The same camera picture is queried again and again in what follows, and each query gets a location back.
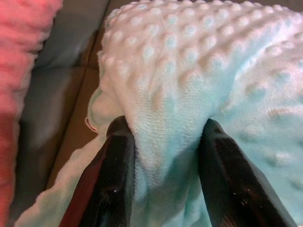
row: gray leather couch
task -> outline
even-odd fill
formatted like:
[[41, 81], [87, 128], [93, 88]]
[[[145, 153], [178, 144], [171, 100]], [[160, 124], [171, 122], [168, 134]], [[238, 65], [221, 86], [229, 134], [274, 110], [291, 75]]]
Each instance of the gray leather couch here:
[[[97, 51], [103, 20], [131, 0], [63, 0], [40, 52], [20, 121], [16, 195], [8, 226], [50, 188], [71, 153], [96, 135], [85, 125], [98, 86]], [[303, 11], [303, 0], [252, 0]]]

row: soft fabric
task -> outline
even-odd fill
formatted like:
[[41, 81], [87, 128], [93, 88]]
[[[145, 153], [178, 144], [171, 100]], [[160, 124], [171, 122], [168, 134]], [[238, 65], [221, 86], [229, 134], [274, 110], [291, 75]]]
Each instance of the soft fabric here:
[[81, 171], [125, 114], [137, 156], [132, 227], [209, 227], [196, 148], [216, 119], [303, 223], [303, 16], [231, 1], [142, 0], [107, 19], [100, 86], [89, 105], [99, 136], [16, 226], [57, 226]]
[[62, 0], [0, 1], [0, 227], [14, 194], [18, 121], [37, 52]]

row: couch cushion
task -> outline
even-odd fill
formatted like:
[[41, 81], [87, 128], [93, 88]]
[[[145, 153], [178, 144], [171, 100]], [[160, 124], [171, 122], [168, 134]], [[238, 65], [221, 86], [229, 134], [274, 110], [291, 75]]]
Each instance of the couch cushion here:
[[72, 113], [84, 68], [36, 70], [20, 120], [16, 195], [10, 225], [44, 190]]
[[64, 0], [35, 69], [85, 64], [91, 49], [89, 43], [95, 40], [107, 3], [108, 0]]

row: fleece blanket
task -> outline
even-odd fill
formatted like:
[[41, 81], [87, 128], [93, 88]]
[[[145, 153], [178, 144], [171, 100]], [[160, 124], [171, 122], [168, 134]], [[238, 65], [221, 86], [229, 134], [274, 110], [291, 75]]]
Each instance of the fleece blanket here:
[[83, 169], [125, 114], [134, 134], [132, 227], [209, 227], [196, 148], [217, 120], [303, 223], [303, 15], [251, 2], [142, 0], [108, 18], [98, 136], [74, 152], [17, 227], [57, 226]]
[[62, 0], [0, 0], [0, 227], [14, 197], [19, 119], [31, 69]]

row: pink plush fabric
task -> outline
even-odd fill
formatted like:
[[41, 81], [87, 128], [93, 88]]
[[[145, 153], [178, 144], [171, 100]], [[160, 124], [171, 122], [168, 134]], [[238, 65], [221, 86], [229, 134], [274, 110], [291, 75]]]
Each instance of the pink plush fabric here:
[[0, 227], [14, 195], [18, 121], [30, 71], [62, 0], [0, 0]]

